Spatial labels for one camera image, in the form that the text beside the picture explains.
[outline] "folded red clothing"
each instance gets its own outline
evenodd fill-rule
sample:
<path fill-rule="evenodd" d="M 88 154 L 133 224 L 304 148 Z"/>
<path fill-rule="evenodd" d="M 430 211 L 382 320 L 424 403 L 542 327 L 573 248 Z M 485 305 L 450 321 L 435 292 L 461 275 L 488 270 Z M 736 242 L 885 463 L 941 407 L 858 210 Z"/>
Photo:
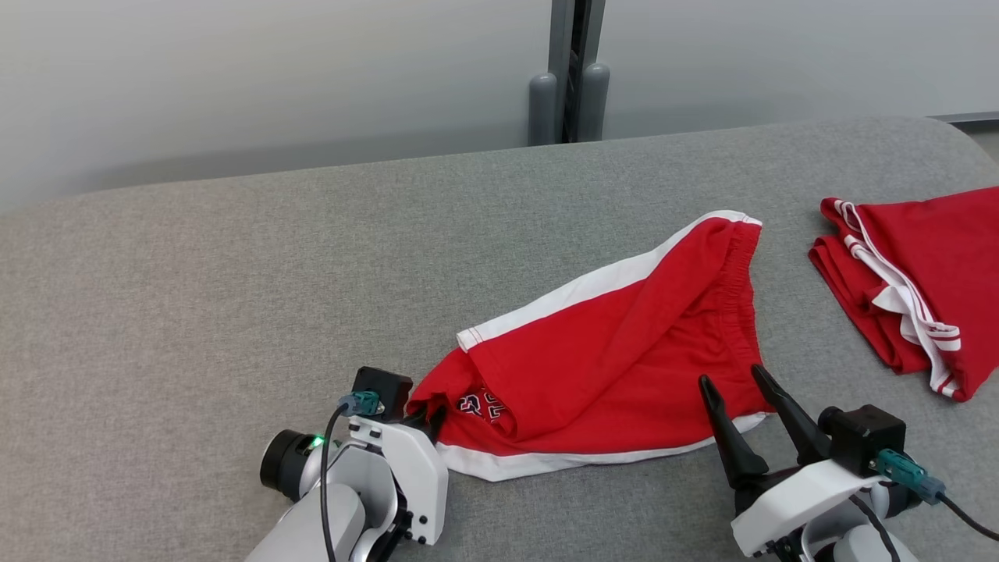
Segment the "folded red clothing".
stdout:
<path fill-rule="evenodd" d="M 704 373 L 736 426 L 755 426 L 767 409 L 750 374 L 759 231 L 742 213 L 708 213 L 651 252 L 461 332 L 409 411 L 449 409 L 445 462 L 493 481 L 711 443 Z"/>
<path fill-rule="evenodd" d="M 808 257 L 878 356 L 970 399 L 999 367 L 999 187 L 821 211 L 839 233 Z"/>

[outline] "black cable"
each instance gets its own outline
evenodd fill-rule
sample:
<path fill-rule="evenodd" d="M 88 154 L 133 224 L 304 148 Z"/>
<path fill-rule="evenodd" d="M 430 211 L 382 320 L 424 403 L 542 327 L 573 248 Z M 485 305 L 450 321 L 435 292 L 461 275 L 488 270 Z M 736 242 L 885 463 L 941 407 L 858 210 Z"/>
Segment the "black cable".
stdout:
<path fill-rule="evenodd" d="M 946 494 L 944 494 L 943 492 L 937 492 L 937 498 L 939 498 L 940 501 L 943 502 L 945 506 L 949 507 L 950 510 L 953 511 L 955 515 L 960 517 L 961 521 L 967 523 L 969 527 L 971 527 L 972 529 L 978 531 L 979 533 L 985 535 L 986 537 L 994 541 L 999 541 L 999 533 L 986 528 L 985 525 L 982 525 L 978 521 L 972 519 L 971 516 L 965 513 L 963 509 L 957 507 L 957 504 L 954 503 L 952 499 L 948 498 Z"/>
<path fill-rule="evenodd" d="M 330 562 L 337 562 L 337 555 L 333 552 L 333 538 L 330 537 L 330 512 L 326 505 L 326 474 L 330 469 L 330 443 L 333 442 L 333 426 L 337 423 L 337 418 L 347 410 L 347 404 L 341 404 L 339 408 L 330 416 L 330 423 L 326 424 L 326 433 L 323 434 L 323 455 L 320 457 L 323 463 L 319 469 L 319 513 L 323 520 L 323 540 L 326 541 L 326 556 Z"/>
<path fill-rule="evenodd" d="M 891 536 L 888 535 L 888 530 L 885 529 L 884 525 L 881 524 L 881 520 L 878 519 L 878 516 L 876 513 L 874 513 L 874 510 L 871 509 L 870 506 L 868 506 L 866 503 L 864 503 L 864 500 L 858 498 L 857 496 L 850 496 L 850 501 L 853 502 L 853 505 L 860 508 L 860 511 L 862 511 L 864 515 L 867 516 L 867 519 L 870 520 L 871 525 L 873 525 L 874 528 L 877 530 L 877 534 L 881 535 L 881 542 L 884 543 L 884 547 L 888 549 L 888 554 L 891 555 L 891 562 L 901 562 L 901 559 L 899 559 L 898 557 L 898 551 L 895 550 L 895 545 L 892 544 L 891 542 Z"/>

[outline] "gray fabric surface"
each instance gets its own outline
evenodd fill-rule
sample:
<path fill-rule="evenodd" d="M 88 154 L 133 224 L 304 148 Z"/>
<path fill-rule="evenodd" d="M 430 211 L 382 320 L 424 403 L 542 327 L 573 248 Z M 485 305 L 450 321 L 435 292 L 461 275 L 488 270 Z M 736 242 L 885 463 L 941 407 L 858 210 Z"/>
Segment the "gray fabric surface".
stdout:
<path fill-rule="evenodd" d="M 258 481 L 354 371 L 421 378 L 455 333 L 659 244 L 761 219 L 771 372 L 817 415 L 873 402 L 999 525 L 999 381 L 967 404 L 895 377 L 806 259 L 821 197 L 999 184 L 947 125 L 883 118 L 517 149 L 105 191 L 0 217 L 0 559 L 241 560 L 287 503 Z M 776 419 L 748 434 L 793 463 Z M 716 451 L 490 484 L 453 474 L 442 542 L 406 560 L 741 560 Z M 889 526 L 923 560 L 996 560 L 945 508 Z"/>

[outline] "white trim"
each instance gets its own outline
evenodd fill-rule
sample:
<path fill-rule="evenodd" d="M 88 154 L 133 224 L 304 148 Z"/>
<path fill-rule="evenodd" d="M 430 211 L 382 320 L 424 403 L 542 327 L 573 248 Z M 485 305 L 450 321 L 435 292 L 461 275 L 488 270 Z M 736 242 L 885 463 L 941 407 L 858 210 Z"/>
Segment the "white trim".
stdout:
<path fill-rule="evenodd" d="M 919 293 L 916 284 L 877 251 L 853 203 L 837 200 L 834 206 L 847 226 L 863 236 L 863 240 L 852 235 L 843 237 L 843 244 L 846 245 L 850 255 L 870 268 L 888 285 L 871 300 L 871 304 L 882 310 L 902 315 L 899 327 L 901 336 L 922 347 L 929 357 L 930 388 L 944 396 L 953 396 L 960 385 L 957 379 L 951 377 L 950 369 L 940 351 L 960 350 L 961 330 L 957 326 L 937 322 L 933 318 L 929 304 Z"/>
<path fill-rule="evenodd" d="M 766 414 L 758 412 L 746 416 L 739 416 L 732 420 L 735 428 L 740 433 L 749 431 L 763 421 Z M 534 474 L 544 474 L 565 468 L 574 468 L 587 464 L 623 464 L 678 455 L 687 453 L 694 449 L 699 449 L 714 443 L 714 437 L 708 437 L 702 441 L 684 445 L 682 447 L 672 447 L 668 449 L 649 449 L 645 451 L 629 451 L 626 453 L 604 453 L 595 455 L 576 455 L 569 453 L 522 453 L 518 455 L 498 456 L 483 451 L 466 449 L 458 445 L 437 444 L 437 450 L 444 458 L 448 468 L 477 476 L 490 482 L 500 480 L 510 480 L 522 476 Z"/>
<path fill-rule="evenodd" d="M 646 277 L 662 258 L 673 249 L 687 234 L 700 223 L 709 219 L 725 219 L 731 222 L 744 222 L 761 226 L 763 223 L 738 211 L 713 211 L 707 213 L 682 230 L 673 234 L 668 240 L 654 250 L 623 259 L 591 271 L 581 277 L 562 285 L 550 293 L 540 297 L 530 304 L 508 312 L 474 328 L 463 330 L 458 334 L 458 343 L 462 350 L 468 352 L 476 345 L 486 340 L 501 336 L 510 330 L 529 324 L 559 310 L 574 304 L 598 297 L 600 295 L 623 289 L 632 283 Z"/>

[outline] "cable connector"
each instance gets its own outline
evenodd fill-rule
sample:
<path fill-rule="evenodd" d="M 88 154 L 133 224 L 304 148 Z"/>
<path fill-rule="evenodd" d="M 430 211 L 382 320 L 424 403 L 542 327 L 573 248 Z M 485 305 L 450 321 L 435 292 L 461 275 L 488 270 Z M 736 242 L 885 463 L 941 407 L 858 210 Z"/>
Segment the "cable connector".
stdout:
<path fill-rule="evenodd" d="M 912 459 L 891 449 L 882 449 L 878 452 L 875 463 L 875 470 L 879 474 L 912 490 L 924 502 L 930 505 L 940 503 L 937 494 L 942 493 L 947 487 L 939 478 L 930 476 L 925 468 Z"/>
<path fill-rule="evenodd" d="M 345 416 L 374 416 L 382 403 L 378 393 L 371 390 L 352 392 L 337 402 L 337 407 L 346 406 Z"/>

